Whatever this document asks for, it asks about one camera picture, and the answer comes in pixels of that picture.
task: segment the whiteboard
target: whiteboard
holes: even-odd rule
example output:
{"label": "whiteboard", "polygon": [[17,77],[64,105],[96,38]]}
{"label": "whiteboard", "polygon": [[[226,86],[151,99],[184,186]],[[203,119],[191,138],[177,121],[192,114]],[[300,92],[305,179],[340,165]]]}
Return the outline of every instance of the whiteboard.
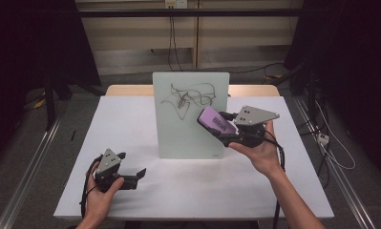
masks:
{"label": "whiteboard", "polygon": [[223,146],[197,122],[207,106],[226,111],[229,73],[153,73],[161,158],[221,159]]}

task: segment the wall outlet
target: wall outlet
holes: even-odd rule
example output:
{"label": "wall outlet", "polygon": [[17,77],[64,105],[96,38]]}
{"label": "wall outlet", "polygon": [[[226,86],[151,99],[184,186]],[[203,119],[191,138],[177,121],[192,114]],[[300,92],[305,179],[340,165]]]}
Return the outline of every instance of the wall outlet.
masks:
{"label": "wall outlet", "polygon": [[329,143],[329,136],[320,133],[317,136],[317,141],[318,141],[318,143],[322,143],[323,145],[328,145],[328,143]]}
{"label": "wall outlet", "polygon": [[176,0],[176,9],[187,9],[187,0]]}
{"label": "wall outlet", "polygon": [[167,9],[175,9],[176,8],[176,0],[165,0],[165,7]]}

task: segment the left hand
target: left hand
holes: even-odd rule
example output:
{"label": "left hand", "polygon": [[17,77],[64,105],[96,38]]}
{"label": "left hand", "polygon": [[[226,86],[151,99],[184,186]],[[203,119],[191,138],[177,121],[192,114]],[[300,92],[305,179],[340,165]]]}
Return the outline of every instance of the left hand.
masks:
{"label": "left hand", "polygon": [[[95,172],[99,162],[93,167],[91,174]],[[77,228],[98,228],[103,220],[106,219],[110,212],[113,196],[124,183],[124,178],[118,178],[106,193],[102,193],[98,188],[94,188],[95,178],[89,176],[88,186],[86,189],[92,190],[87,196],[86,215],[79,223]]]}

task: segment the forearm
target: forearm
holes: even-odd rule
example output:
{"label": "forearm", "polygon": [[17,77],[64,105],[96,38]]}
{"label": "forearm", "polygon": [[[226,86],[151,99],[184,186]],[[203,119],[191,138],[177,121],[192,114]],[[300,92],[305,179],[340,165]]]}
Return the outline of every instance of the forearm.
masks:
{"label": "forearm", "polygon": [[282,169],[267,176],[290,228],[325,228],[301,199]]}
{"label": "forearm", "polygon": [[101,225],[101,220],[84,218],[77,225],[76,229],[97,229]]}

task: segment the metal rail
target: metal rail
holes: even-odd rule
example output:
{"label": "metal rail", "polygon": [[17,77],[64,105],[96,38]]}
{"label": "metal rail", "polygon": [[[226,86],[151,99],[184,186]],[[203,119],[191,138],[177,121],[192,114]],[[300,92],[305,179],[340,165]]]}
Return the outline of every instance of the metal rail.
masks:
{"label": "metal rail", "polygon": [[[300,110],[301,115],[303,116],[305,122],[307,123],[307,126],[309,129],[313,132],[315,130],[313,124],[309,121],[309,117],[307,114],[307,105],[304,102],[304,100],[300,97],[294,97],[294,100],[297,104],[298,109]],[[321,149],[322,156],[325,156],[326,149],[324,148],[323,144],[319,144],[319,147]],[[333,152],[331,150],[328,151],[328,153],[333,156]],[[353,186],[350,184],[348,178],[346,177],[344,171],[339,166],[335,165],[331,159],[329,159],[329,156],[326,157],[326,161],[329,167],[329,170],[332,172],[333,177],[335,178],[339,188],[342,191],[342,194],[344,195],[352,213],[357,219],[357,222],[359,223],[361,228],[364,229],[370,229],[370,228],[376,228],[374,223],[372,222],[372,219],[370,217],[370,214],[360,199],[360,197],[357,195],[356,191],[354,191]]]}
{"label": "metal rail", "polygon": [[6,206],[2,216],[0,217],[0,229],[11,229],[17,215],[24,203],[24,200],[27,197],[27,194],[32,187],[32,183],[38,173],[38,170],[50,149],[50,145],[53,142],[53,138],[58,130],[61,118],[65,114],[67,109],[67,104],[64,103],[61,105],[60,112],[58,118],[55,120],[53,126],[49,131],[46,131],[42,137],[42,140],[35,151],[34,156],[32,157],[32,161],[27,167],[26,172],[21,178],[20,182],[17,185],[13,195],[11,196],[11,200]]}
{"label": "metal rail", "polygon": [[317,17],[327,12],[302,9],[23,10],[27,16],[80,17]]}

